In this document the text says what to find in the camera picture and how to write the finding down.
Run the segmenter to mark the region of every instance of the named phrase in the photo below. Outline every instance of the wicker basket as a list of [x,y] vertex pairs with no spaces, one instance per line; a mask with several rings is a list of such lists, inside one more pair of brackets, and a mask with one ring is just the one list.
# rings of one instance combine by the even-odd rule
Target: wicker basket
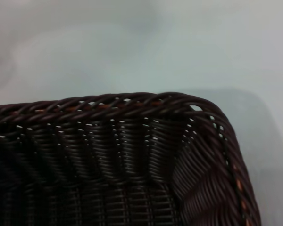
[[0,106],[0,226],[260,226],[213,103],[107,94]]

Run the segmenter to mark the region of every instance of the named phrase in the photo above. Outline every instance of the woven wicker strand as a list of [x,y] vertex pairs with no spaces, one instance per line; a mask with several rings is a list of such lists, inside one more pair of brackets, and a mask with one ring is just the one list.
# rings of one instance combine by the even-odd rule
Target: woven wicker strand
[[0,105],[0,226],[261,226],[213,103],[132,93]]

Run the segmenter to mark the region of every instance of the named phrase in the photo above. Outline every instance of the dark brown wicker basket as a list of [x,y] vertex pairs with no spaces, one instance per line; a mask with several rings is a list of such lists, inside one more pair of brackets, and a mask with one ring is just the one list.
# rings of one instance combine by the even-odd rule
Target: dark brown wicker basket
[[0,106],[0,226],[260,226],[213,103],[107,94]]

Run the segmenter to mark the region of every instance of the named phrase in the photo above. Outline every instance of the white surface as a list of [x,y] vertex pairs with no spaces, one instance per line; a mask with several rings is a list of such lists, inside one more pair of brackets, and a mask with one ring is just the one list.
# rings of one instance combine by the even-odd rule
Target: white surface
[[283,0],[0,0],[0,104],[136,91],[218,104],[283,226]]

